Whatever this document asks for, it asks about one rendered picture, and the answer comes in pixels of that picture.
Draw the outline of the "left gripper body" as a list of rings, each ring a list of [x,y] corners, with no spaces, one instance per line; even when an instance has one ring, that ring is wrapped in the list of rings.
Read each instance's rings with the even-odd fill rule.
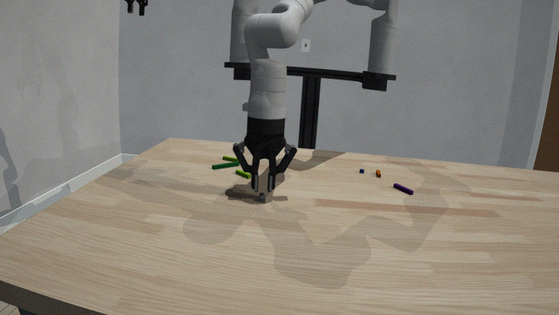
[[[276,146],[276,156],[286,145],[284,137],[285,118],[283,119],[258,119],[247,116],[247,135],[244,144],[254,156],[256,143],[261,143],[260,159],[270,159],[269,145]]]

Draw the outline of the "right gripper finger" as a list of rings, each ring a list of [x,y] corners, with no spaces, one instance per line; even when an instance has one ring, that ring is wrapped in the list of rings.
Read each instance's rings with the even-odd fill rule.
[[[134,4],[133,2],[135,0],[125,0],[128,3],[128,13],[133,13],[133,9],[134,9]]]
[[[146,3],[145,3],[146,1]],[[139,15],[145,15],[145,6],[148,5],[148,0],[137,1],[139,3]]]

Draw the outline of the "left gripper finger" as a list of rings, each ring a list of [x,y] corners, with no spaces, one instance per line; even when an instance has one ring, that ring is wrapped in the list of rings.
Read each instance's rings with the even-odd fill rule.
[[[241,143],[233,144],[233,151],[243,169],[244,172],[248,172],[251,174],[251,187],[254,189],[254,192],[258,192],[258,168],[259,168],[259,161],[261,156],[261,143],[256,143],[254,157],[252,158],[252,166],[248,165],[243,153],[245,144],[244,141]],[[258,155],[257,155],[258,154]]]
[[[268,174],[268,192],[272,192],[275,188],[276,174],[284,173],[295,156],[297,149],[294,145],[286,143],[285,155],[280,164],[276,166],[276,146],[274,143],[269,145],[269,174]]]

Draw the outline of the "purple rod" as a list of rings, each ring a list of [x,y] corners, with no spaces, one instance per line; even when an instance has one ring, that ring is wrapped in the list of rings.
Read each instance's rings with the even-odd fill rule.
[[[409,194],[409,195],[413,195],[413,192],[414,192],[413,190],[408,189],[408,188],[406,188],[406,187],[404,187],[404,186],[401,186],[401,185],[399,185],[399,184],[397,184],[397,183],[394,184],[394,188],[396,188],[396,189],[398,189],[398,190],[400,190],[400,191],[402,191],[402,192],[404,192],[404,193],[406,193],[406,194]]]

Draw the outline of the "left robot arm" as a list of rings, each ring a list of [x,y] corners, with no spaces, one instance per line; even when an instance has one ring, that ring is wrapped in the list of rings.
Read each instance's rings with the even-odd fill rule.
[[[283,119],[286,111],[287,67],[269,57],[267,48],[289,48],[298,40],[301,24],[315,4],[326,0],[281,0],[271,14],[254,14],[245,24],[244,36],[251,68],[248,117]],[[399,0],[346,0],[386,12],[371,22],[368,72],[392,75]]]

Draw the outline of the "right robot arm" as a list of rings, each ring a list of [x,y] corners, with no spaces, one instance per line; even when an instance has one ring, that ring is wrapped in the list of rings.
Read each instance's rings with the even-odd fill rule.
[[[259,0],[234,0],[230,35],[230,62],[249,63],[244,29],[249,17],[257,14],[258,7]]]

